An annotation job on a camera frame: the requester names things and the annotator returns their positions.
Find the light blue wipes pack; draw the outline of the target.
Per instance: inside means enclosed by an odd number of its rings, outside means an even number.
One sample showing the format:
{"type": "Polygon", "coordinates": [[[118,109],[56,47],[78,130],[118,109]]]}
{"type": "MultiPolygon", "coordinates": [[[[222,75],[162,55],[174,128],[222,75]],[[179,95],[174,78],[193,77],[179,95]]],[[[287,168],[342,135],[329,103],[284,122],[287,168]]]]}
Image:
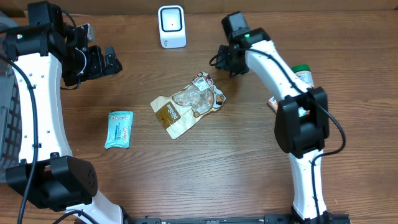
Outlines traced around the light blue wipes pack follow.
{"type": "Polygon", "coordinates": [[[132,111],[113,111],[108,116],[108,134],[105,149],[120,147],[127,149],[130,145],[134,113],[132,111]]]}

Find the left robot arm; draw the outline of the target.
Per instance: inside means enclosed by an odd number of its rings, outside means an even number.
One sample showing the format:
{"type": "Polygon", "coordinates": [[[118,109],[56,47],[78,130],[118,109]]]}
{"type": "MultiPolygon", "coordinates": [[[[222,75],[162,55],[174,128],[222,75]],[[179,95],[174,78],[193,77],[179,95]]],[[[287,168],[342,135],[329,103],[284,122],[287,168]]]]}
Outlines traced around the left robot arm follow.
{"type": "Polygon", "coordinates": [[[89,24],[64,22],[67,12],[47,1],[30,3],[28,26],[5,30],[1,59],[17,78],[21,107],[19,161],[6,182],[22,203],[76,216],[83,223],[130,223],[125,209],[98,188],[92,163],[73,156],[63,125],[61,90],[122,70],[112,47],[93,44],[89,24]]]}

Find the green lid seasoning jar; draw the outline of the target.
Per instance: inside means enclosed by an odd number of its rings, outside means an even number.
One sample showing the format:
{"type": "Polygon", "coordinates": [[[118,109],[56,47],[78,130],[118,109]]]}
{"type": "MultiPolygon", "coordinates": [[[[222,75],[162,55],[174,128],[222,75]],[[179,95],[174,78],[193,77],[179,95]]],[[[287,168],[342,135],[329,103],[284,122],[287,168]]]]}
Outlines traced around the green lid seasoning jar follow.
{"type": "Polygon", "coordinates": [[[293,66],[292,71],[296,74],[296,76],[301,79],[304,83],[308,84],[310,87],[314,87],[314,82],[311,74],[311,70],[308,64],[300,64],[293,66]]]}

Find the orange small snack packet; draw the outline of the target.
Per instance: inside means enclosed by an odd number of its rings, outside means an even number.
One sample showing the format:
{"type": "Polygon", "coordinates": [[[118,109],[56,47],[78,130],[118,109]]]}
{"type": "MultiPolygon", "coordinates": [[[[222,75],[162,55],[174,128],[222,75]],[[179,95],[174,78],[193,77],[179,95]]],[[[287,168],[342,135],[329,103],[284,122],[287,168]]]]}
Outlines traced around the orange small snack packet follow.
{"type": "Polygon", "coordinates": [[[275,99],[274,96],[271,97],[271,98],[268,100],[268,105],[270,106],[270,108],[271,108],[275,113],[277,113],[277,110],[278,110],[278,102],[277,102],[277,100],[275,99]]]}

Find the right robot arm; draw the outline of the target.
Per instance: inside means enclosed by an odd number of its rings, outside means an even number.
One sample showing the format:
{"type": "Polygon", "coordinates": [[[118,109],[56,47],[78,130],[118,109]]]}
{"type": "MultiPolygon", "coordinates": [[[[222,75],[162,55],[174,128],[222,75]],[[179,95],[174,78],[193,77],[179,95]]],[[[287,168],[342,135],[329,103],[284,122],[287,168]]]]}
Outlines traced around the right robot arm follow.
{"type": "Polygon", "coordinates": [[[242,12],[228,14],[221,23],[229,45],[220,47],[216,67],[233,75],[253,71],[278,103],[274,134],[292,168],[291,221],[328,223],[331,216],[323,200],[320,166],[329,136],[325,91],[299,79],[264,29],[251,29],[242,12]]]}

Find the beige brown snack bag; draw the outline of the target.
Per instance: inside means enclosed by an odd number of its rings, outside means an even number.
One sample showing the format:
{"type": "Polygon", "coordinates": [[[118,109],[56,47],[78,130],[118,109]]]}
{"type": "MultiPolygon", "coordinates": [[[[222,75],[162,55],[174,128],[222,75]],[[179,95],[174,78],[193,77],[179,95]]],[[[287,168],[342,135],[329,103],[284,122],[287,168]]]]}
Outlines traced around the beige brown snack bag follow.
{"type": "Polygon", "coordinates": [[[206,72],[171,96],[159,96],[150,105],[172,139],[177,139],[208,113],[218,111],[226,97],[206,72]]]}

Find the teal tissue pocket pack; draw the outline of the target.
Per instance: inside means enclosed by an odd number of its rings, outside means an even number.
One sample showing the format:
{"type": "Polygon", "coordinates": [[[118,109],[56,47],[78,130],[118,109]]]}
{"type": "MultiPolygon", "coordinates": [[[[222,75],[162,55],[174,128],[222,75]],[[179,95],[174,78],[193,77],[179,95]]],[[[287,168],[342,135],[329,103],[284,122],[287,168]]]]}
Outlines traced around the teal tissue pocket pack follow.
{"type": "Polygon", "coordinates": [[[309,111],[308,111],[308,110],[305,110],[303,107],[300,107],[300,108],[298,109],[298,115],[299,115],[300,117],[303,117],[303,116],[305,116],[305,115],[307,115],[307,114],[309,114],[309,111]]]}

